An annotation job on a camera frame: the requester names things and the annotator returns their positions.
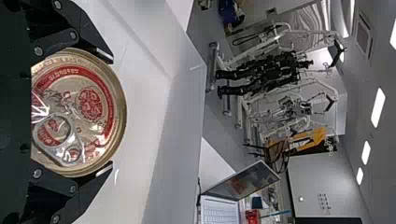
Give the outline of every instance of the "gold can lid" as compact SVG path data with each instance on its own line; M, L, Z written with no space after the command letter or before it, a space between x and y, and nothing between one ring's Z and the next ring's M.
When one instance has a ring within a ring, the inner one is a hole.
M68 176L104 166L120 145L126 101L100 59L65 49L32 67L32 159Z

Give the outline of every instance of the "metal frame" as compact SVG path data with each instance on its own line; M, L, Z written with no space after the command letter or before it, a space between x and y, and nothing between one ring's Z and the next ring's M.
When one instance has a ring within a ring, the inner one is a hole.
M266 97L271 97L271 96L275 96L277 94L283 94L283 93L287 93L289 95L295 95L295 96L298 96L299 98L303 99L303 97L300 94L298 94L297 92L295 92L295 90L299 90L300 88L303 88L303 87L306 87L306 86L309 86L309 85L315 85L315 84L319 84L319 85L321 85L321 86L323 86L323 87L325 87L328 90L333 92L332 99L335 101L335 103L334 103L334 106L335 106L335 120L337 120L337 109L338 109L338 99L339 99L338 90L336 90L332 86L330 86L330 85L318 80L315 77L302 77L302 80L311 80L311 82L303 83L303 84L300 84L300 85L298 85L296 87L293 87L293 88L290 88L290 86L287 86L286 88L284 88L285 90L281 89L281 90L278 90L278 91L272 91L272 92L270 92L270 94L262 94L260 96L257 96L255 98L253 98L253 99L243 101L242 102L242 107L244 107L245 111L247 112L247 117L246 117L245 120L249 120L250 119L250 117L251 117L250 115L252 113L251 104L253 104L254 102L256 102L256 101L258 101L260 99L264 99ZM311 103L313 105L315 105L315 104L320 104L322 102L324 102L324 101L322 101L320 99L317 99L315 101L312 101ZM336 131L335 131L337 129L337 123L336 122L334 124L334 127L331 127L329 125L313 121L310 118L310 116L306 116L304 119L306 121L306 125L304 127L305 129L308 128L311 124L316 124L316 125L324 126L324 127L327 127L329 129L331 129L333 131L333 134L329 134L329 136L330 135L336 135ZM275 134L275 133L277 133L279 131L286 130L287 128L289 128L290 126L294 125L296 122L299 122L299 121L300 120L298 120L298 119L292 120L292 121L286 123L285 126L283 126L282 128L278 128L278 129L272 130L269 133L261 133L260 134L261 140L264 142L265 138L267 138L270 135Z
M68 0L0 2L0 222L73 223L112 172L112 161L80 178L55 174L31 160L31 67L62 49L84 49L113 63L89 16Z
M297 93L289 92L289 95L294 95L294 96L296 96L298 99L301 99L302 101L304 101L303 97L302 97L301 95L297 94ZM337 100L338 100L338 92L337 92L337 91L335 91L335 96L334 96L332 99L335 101L335 103L334 103L334 105L335 105L335 107L336 107L335 110L337 110ZM310 101L310 103L311 103L312 105L320 104L320 103L323 103L323 102L325 102L325 100L323 100L323 99L317 99L317 100L311 100L311 101ZM275 111L272 111L271 113L277 113L277 112L281 112L280 108L277 109L277 110L275 110ZM268 113L268 112L264 112L264 113L258 112L258 113L252 114L252 113L250 112L250 113L249 113L249 116L246 117L245 121L246 121L246 122L249 121L249 123L251 123L252 126L258 126L258 125L260 125L260 123L261 123L261 122L258 121L258 119L260 119L260 117L265 116L267 113ZM315 121L313 121L313 120L311 119L311 116L306 115L306 116L299 117L299 118L297 118L297 119L291 120L291 121L285 123L284 126L282 126L282 127L268 130L268 132L265 132L265 133L260 133L261 140L262 140L263 142L265 142L265 139L266 139L266 138L270 137L270 136L273 135L273 134L276 134L276 133L278 133L278 132L281 132L281 131L285 131L285 132L287 133L287 132L290 131L290 126L295 125L295 124L297 124L297 123L299 123L299 122L301 122L301 121L303 121L303 120L305 121L305 126L302 127L300 130L298 130L298 131L297 131L298 133L299 133L299 132L302 132L302 131L304 131L304 130L306 130L307 128L309 128L310 125L316 124L316 125L324 126L324 127L327 127L327 128L329 128L329 129L331 129L331 130L332 130L332 134L329 134L329 136L330 136L330 135L336 135L336 133L335 133L335 130L336 130L336 127L337 127L337 126L336 126L336 123L335 123L335 128L333 128L332 126L329 126L329 125L326 125L326 124L323 124L323 123L319 123L319 122L315 122Z
M276 26L286 26L286 30L283 31L278 31L276 28L274 30L274 36L268 36L264 33L259 34L258 37L261 40L261 43L256 45L255 47L248 49L241 54L231 58L228 61L224 61L223 57L219 53L219 44L218 43L211 43L211 46L216 45L216 50L213 53L213 62L216 62L216 64L219 66L220 69L222 70L232 70L235 65L241 61L242 59L245 58L251 58L254 59L257 55L263 55L271 52L273 49L281 49L281 50L293 50L294 45L291 44L291 48L282 48L279 46L279 39L285 35L288 34L299 34L299 35L323 35L323 38L320 41L323 41L325 39L329 39L329 43L326 43L325 45L319 45L319 46L314 46L312 49L308 49L306 52L311 52L317 49L322 49L331 46L332 44L335 44L336 41L340 42L341 45L345 46L345 41L344 39L335 31L317 31L317 30L312 30L312 31L306 31L306 30L291 30L291 27L288 23L285 22L276 22L274 23L274 27ZM213 83L213 79L216 73L216 64L214 64L214 69L209 71L208 73L208 79ZM325 69L322 70L306 70L305 72L314 72L314 73L325 73L326 77L330 77L332 75L332 68L328 64L323 64L325 66ZM285 92L291 92L294 90L299 90L300 88L303 88L308 85L313 85L313 84L319 84L326 89L332 91L334 93L334 100L337 102L338 101L338 91L331 87L330 85L318 80L315 77L303 77L302 80L312 80L309 83L301 84L298 85L297 87L290 87L287 86L286 89L282 88L282 91L278 90L273 90L270 92L266 92L264 94L258 95L254 97L253 99L247 99L247 97L237 97L237 110L236 110L236 123L235 123L235 128L236 129L244 129L245 133L245 142L249 143L251 142L251 130L250 126L251 123L248 121L248 119L245 119L245 125L243 122L243 110L246 111L247 116L251 113L251 109L249 108L249 105L254 103L257 100L260 100L262 98L265 98L269 95L272 94L281 94ZM214 85L211 86L210 89L207 89L207 91L213 91L214 90ZM226 116L231 116L231 110L229 106L230 102L230 96L225 96L223 98L223 114Z

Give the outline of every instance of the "white wall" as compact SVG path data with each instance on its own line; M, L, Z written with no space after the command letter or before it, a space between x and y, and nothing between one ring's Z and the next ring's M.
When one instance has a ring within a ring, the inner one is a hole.
M242 9L246 13L246 20L241 26L248 26L265 20L265 11L276 7L278 14L300 7L313 0L246 0Z
M181 27L184 31L187 31L189 26L190 14L192 9L193 0L166 0L169 7L175 13L177 20L180 22Z
M165 0L76 2L113 50L128 105L114 172L76 223L192 223L204 62Z
M235 170L202 138L199 161L202 192L234 173Z
M343 38L350 36L350 13L345 14L341 0L331 1L332 22L337 31Z

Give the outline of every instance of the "display screen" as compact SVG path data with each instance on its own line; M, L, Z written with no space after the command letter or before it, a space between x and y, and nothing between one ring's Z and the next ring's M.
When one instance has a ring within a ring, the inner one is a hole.
M259 161L242 172L221 181L215 187L207 190L204 195L239 201L274 184L279 179L280 177L271 168Z

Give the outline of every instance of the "humanoid robot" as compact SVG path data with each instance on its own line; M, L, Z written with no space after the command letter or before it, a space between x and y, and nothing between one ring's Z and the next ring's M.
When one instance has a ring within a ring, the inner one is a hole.
M218 96L245 95L252 92L253 95L260 91L271 91L287 84L296 83L300 80L300 69L307 69L313 61L298 61L295 51L282 52L280 55L268 56L264 60L252 61L239 66L233 71L219 70L216 79L239 80L249 78L247 85L218 88Z

